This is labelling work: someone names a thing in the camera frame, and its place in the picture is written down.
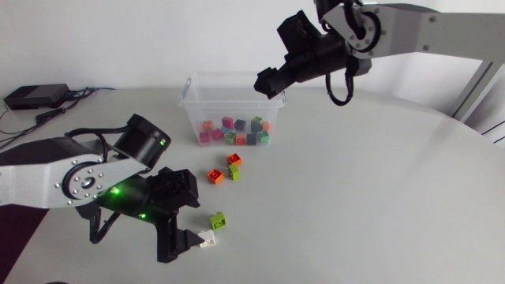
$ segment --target plastic container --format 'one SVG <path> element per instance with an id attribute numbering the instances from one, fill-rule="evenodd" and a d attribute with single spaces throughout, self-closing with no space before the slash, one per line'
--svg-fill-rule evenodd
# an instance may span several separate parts
<path id="1" fill-rule="evenodd" d="M 269 100 L 266 95 L 254 90 L 255 81 L 255 73 L 194 73 L 188 78 L 178 104 L 186 109 L 200 145 L 270 145 L 274 138 L 277 113 L 279 108 L 286 105 L 286 97 L 283 92 Z M 226 129 L 222 129 L 223 118 L 233 119 L 233 143 L 233 135 L 227 135 Z M 237 123 L 238 120 L 245 122 L 243 129 L 240 129 L 241 123 Z"/>

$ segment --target table surface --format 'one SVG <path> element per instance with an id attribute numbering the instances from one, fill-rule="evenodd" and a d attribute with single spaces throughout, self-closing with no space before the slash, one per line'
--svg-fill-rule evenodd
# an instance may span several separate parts
<path id="1" fill-rule="evenodd" d="M 179 227 L 208 230 L 222 211 L 217 245 L 157 263 L 154 226 L 121 216 L 93 245 L 87 220 L 52 209 L 6 283 L 505 282 L 505 153 L 462 123 L 392 97 L 356 92 L 337 107 L 323 89 L 291 88 L 270 147 L 203 148 L 178 92 L 101 91 L 22 141 L 146 117 L 172 138 L 155 170 L 198 180 L 201 206 L 182 208 Z M 234 152 L 241 180 L 208 183 Z"/>

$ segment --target lego brick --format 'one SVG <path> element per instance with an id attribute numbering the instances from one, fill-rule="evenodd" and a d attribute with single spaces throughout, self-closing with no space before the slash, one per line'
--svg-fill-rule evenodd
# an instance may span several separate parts
<path id="1" fill-rule="evenodd" d="M 232 129 L 234 127 L 233 118 L 224 117 L 221 119 L 221 121 L 223 122 L 224 128 Z"/>
<path id="2" fill-rule="evenodd" d="M 211 142 L 211 134 L 210 133 L 200 133 L 199 140 L 200 140 L 200 143 L 209 143 L 209 142 Z"/>
<path id="3" fill-rule="evenodd" d="M 270 131 L 271 131 L 271 123 L 270 122 L 263 121 L 263 123 L 261 125 L 263 126 L 264 131 L 270 133 Z"/>
<path id="4" fill-rule="evenodd" d="M 224 174 L 221 171 L 214 169 L 207 174 L 207 178 L 211 183 L 217 185 L 223 180 Z"/>
<path id="5" fill-rule="evenodd" d="M 212 229 L 217 230 L 226 226 L 226 217 L 222 212 L 217 212 L 210 217 Z"/>
<path id="6" fill-rule="evenodd" d="M 245 121 L 241 119 L 237 119 L 235 122 L 235 129 L 236 130 L 244 130 L 245 129 Z"/>
<path id="7" fill-rule="evenodd" d="M 258 123 L 258 122 L 251 122 L 251 132 L 257 133 L 259 131 L 263 130 L 263 126 Z"/>
<path id="8" fill-rule="evenodd" d="M 228 132 L 224 136 L 224 140 L 226 140 L 229 144 L 235 144 L 235 133 L 233 131 Z"/>
<path id="9" fill-rule="evenodd" d="M 215 245 L 215 237 L 214 237 L 213 230 L 199 232 L 198 237 L 201 237 L 202 239 L 205 240 L 203 243 L 200 244 L 201 248 L 207 248 L 207 247 Z"/>
<path id="10" fill-rule="evenodd" d="M 224 132 L 221 129 L 214 129 L 212 130 L 211 135 L 214 140 L 221 140 L 224 137 Z"/>
<path id="11" fill-rule="evenodd" d="M 247 145 L 256 145 L 256 134 L 247 134 Z"/>
<path id="12" fill-rule="evenodd" d="M 261 143 L 267 143 L 270 140 L 270 135 L 268 135 L 268 132 L 262 130 L 258 132 L 258 140 Z"/>
<path id="13" fill-rule="evenodd" d="M 228 166 L 228 174 L 232 181 L 238 181 L 240 179 L 240 170 L 237 165 L 231 164 Z"/>
<path id="14" fill-rule="evenodd" d="M 237 135 L 235 135 L 235 142 L 239 146 L 245 145 L 245 134 L 237 134 Z"/>
<path id="15" fill-rule="evenodd" d="M 211 131 L 214 128 L 214 123 L 212 121 L 204 121 L 202 124 L 202 129 L 204 131 Z"/>
<path id="16" fill-rule="evenodd" d="M 241 165 L 242 164 L 242 159 L 237 153 L 231 154 L 226 157 L 226 160 L 228 161 L 228 165 Z"/>
<path id="17" fill-rule="evenodd" d="M 260 117 L 255 117 L 251 120 L 251 123 L 255 122 L 255 123 L 259 123 L 259 124 L 262 124 L 263 123 L 263 118 L 260 118 Z"/>
<path id="18" fill-rule="evenodd" d="M 226 127 L 221 127 L 221 130 L 223 131 L 223 133 L 226 135 L 228 132 L 230 132 L 232 129 L 228 129 Z"/>

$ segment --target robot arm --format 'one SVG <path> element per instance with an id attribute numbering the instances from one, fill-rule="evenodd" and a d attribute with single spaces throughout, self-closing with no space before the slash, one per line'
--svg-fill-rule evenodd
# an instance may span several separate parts
<path id="1" fill-rule="evenodd" d="M 356 5 L 352 0 L 315 0 L 320 34 L 303 12 L 278 28 L 288 54 L 286 64 L 258 74 L 254 88 L 273 98 L 294 82 L 327 76 L 328 94 L 338 105 L 352 97 L 352 78 L 368 72 L 371 58 L 424 52 L 484 60 L 483 74 L 505 62 L 501 14 L 438 13 L 408 4 Z M 345 102 L 331 94 L 329 74 L 346 68 Z"/>

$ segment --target green lego brick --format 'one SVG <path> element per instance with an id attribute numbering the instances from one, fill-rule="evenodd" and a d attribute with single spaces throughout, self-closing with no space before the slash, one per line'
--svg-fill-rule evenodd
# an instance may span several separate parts
<path id="1" fill-rule="evenodd" d="M 268 132 L 266 131 L 259 131 L 258 132 L 258 140 L 261 143 L 267 143 L 270 140 L 270 135 L 268 135 Z"/>
<path id="2" fill-rule="evenodd" d="M 259 124 L 262 124 L 263 123 L 263 118 L 260 118 L 260 117 L 255 117 L 251 120 L 251 123 L 259 123 Z"/>
<path id="3" fill-rule="evenodd" d="M 232 181 L 238 181 L 240 179 L 240 170 L 237 165 L 231 164 L 228 166 L 228 174 Z"/>
<path id="4" fill-rule="evenodd" d="M 226 140 L 226 142 L 228 142 L 229 144 L 235 144 L 235 132 L 228 132 L 225 136 L 224 136 L 224 140 Z"/>
<path id="5" fill-rule="evenodd" d="M 222 212 L 217 212 L 210 217 L 212 229 L 217 230 L 226 226 L 226 217 Z"/>

